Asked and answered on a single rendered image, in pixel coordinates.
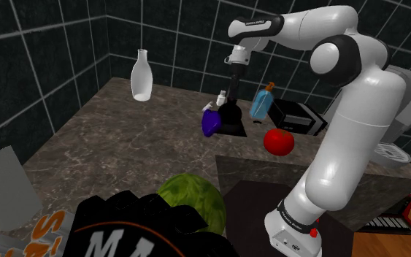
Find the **blue soap dispenser orange pump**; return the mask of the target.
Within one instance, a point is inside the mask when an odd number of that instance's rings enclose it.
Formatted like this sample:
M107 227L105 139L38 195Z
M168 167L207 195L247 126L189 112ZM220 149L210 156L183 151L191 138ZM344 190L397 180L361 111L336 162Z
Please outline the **blue soap dispenser orange pump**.
M263 120L266 117L273 102L272 90L274 86L273 82L269 82L265 89L257 93L250 109L251 118Z

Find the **dark robot stand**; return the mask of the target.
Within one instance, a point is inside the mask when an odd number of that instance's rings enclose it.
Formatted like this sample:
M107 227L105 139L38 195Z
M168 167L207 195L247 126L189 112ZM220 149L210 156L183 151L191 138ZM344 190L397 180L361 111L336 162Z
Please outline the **dark robot stand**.
M240 257L286 257L269 243L264 218L291 188L283 184L241 180L224 197L226 236ZM353 232L323 214L318 231L322 236L322 257L352 257Z

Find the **red keyboard piano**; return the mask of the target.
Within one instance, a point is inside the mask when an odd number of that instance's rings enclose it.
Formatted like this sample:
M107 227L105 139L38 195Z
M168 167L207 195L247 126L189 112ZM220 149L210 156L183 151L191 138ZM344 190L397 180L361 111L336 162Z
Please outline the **red keyboard piano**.
M362 226L358 232L411 235L411 194Z

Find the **white glass bottle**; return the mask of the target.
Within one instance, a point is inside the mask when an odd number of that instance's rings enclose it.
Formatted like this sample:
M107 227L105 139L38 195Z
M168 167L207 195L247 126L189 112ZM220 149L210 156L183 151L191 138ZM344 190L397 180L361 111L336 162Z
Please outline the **white glass bottle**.
M138 49L137 61L131 71L131 92L137 101L148 101L153 88L153 73L147 61L147 51Z

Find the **purple spray bottle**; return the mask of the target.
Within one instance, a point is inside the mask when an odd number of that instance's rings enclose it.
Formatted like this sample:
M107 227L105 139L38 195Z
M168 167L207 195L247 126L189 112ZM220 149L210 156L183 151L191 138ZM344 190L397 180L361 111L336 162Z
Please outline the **purple spray bottle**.
M205 137L211 137L222 126L220 114L212 110L211 101L202 109L202 112L201 129Z

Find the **green lettuce head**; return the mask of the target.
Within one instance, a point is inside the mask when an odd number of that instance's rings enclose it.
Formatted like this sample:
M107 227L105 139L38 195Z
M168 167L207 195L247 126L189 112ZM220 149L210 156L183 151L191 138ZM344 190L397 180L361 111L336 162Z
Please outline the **green lettuce head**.
M182 173L170 177L157 190L171 207L193 207L208 224L199 231L222 235L226 227L226 206L220 191L208 180L195 174Z

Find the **black toaster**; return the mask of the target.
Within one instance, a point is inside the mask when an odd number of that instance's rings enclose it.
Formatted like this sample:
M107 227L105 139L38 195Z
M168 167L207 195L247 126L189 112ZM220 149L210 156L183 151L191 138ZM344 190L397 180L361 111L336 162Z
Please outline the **black toaster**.
M278 129L317 136L328 123L308 104L275 99L268 116Z

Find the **red tomato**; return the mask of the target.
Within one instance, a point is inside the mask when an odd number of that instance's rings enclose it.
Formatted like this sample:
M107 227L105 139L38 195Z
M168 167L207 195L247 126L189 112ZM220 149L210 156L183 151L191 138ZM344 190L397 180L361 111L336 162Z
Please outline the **red tomato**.
M280 128L271 129L264 136L264 147L272 155L286 156L294 148L293 135Z

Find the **white paper towel roll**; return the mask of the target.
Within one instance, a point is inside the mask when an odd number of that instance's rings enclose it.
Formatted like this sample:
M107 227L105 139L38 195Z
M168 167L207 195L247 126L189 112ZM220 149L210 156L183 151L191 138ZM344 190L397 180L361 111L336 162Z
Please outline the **white paper towel roll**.
M0 230L11 231L30 221L42 209L25 170L12 147L0 150Z

